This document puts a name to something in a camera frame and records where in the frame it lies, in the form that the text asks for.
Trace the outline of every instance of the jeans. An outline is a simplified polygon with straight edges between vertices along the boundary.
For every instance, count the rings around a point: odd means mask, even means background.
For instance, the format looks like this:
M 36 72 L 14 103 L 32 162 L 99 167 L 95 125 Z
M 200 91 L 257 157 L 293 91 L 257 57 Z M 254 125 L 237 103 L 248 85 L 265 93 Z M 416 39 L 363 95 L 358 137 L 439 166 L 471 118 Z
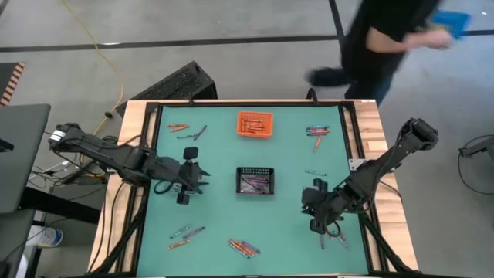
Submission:
M 345 93 L 345 98 L 376 100 L 379 106 L 389 91 L 392 80 L 392 75 L 379 79 L 355 80 Z

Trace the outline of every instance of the black shirt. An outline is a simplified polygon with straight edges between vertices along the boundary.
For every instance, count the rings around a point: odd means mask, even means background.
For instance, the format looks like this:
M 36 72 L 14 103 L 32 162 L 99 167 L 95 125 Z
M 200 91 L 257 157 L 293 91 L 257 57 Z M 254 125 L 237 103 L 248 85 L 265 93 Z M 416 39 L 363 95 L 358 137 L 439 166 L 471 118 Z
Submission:
M 342 48 L 341 63 L 354 79 L 389 76 L 405 53 L 375 53 L 366 47 L 369 29 L 402 42 L 435 10 L 439 0 L 363 0 Z

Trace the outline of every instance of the orange basket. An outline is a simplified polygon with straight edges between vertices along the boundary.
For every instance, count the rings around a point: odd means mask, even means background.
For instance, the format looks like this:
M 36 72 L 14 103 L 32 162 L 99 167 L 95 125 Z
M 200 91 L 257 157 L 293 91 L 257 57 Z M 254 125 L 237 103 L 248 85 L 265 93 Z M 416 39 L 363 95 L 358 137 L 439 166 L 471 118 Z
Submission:
M 243 137 L 271 137 L 272 113 L 240 111 L 237 121 L 237 133 Z

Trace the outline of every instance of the teal table surface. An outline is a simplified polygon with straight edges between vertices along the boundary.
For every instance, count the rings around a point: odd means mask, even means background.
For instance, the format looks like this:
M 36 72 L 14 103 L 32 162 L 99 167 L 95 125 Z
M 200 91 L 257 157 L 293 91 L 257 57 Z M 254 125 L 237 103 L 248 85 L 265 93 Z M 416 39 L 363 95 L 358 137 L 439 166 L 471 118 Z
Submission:
M 273 113 L 273 136 L 269 139 L 240 137 L 236 123 L 240 110 Z M 159 123 L 157 154 L 183 160 L 186 147 L 198 147 L 197 161 L 211 174 L 203 195 L 192 195 L 189 205 L 179 205 L 176 193 L 156 195 L 151 189 L 140 249 L 137 276 L 233 276 L 302 275 L 368 272 L 364 243 L 357 215 L 344 215 L 340 222 L 350 250 L 336 240 L 309 229 L 311 217 L 301 212 L 301 196 L 314 178 L 313 169 L 327 173 L 329 190 L 350 173 L 337 107 L 165 107 Z M 170 133 L 168 124 L 191 127 Z M 177 136 L 198 132 L 197 141 Z M 310 125 L 329 125 L 313 153 L 316 137 L 306 136 Z M 239 195 L 235 192 L 237 167 L 267 167 L 275 171 L 274 195 Z M 170 235 L 184 225 L 205 230 L 191 242 Z M 228 239 L 245 240 L 261 251 L 246 259 L 228 246 Z

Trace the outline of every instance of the floor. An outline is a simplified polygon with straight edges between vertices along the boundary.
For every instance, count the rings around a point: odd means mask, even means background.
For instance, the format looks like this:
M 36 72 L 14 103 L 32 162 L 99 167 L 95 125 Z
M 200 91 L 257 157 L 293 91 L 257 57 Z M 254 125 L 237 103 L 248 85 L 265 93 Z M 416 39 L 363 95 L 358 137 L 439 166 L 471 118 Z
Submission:
M 100 43 L 337 34 L 327 0 L 68 1 Z M 118 98 L 111 68 L 93 50 L 16 49 L 87 45 L 90 39 L 60 0 L 3 3 L 0 63 L 26 64 L 11 104 L 50 103 L 48 131 L 66 122 L 93 130 Z M 336 3 L 347 29 L 358 1 Z M 446 0 L 443 7 L 470 13 L 470 30 L 494 29 L 493 0 Z M 465 37 L 448 50 L 410 53 L 380 107 L 389 144 L 409 117 L 424 118 L 439 129 L 437 147 L 410 156 L 397 173 L 418 265 L 425 273 L 491 277 L 494 272 L 494 197 L 468 190 L 456 165 L 458 148 L 466 141 L 494 133 L 494 36 L 486 33 L 491 35 Z M 104 50 L 124 76 L 126 99 L 191 60 L 216 81 L 222 99 L 301 98 L 308 90 L 303 74 L 313 67 L 337 66 L 340 52 L 337 40 L 159 45 Z M 343 92 L 338 88 L 319 94 L 340 98 Z M 104 133 L 118 134 L 119 129 L 116 118 Z M 42 144 L 36 164 L 47 168 L 58 162 Z M 494 192 L 493 166 L 484 154 L 462 162 L 468 183 L 487 192 Z M 57 188 L 54 194 L 73 197 L 93 189 Z M 99 207 L 102 199 L 103 193 L 80 201 Z M 53 219 L 48 215 L 47 222 Z M 82 274 L 95 227 L 71 221 L 57 227 L 66 238 L 60 248 L 43 251 L 38 274 Z

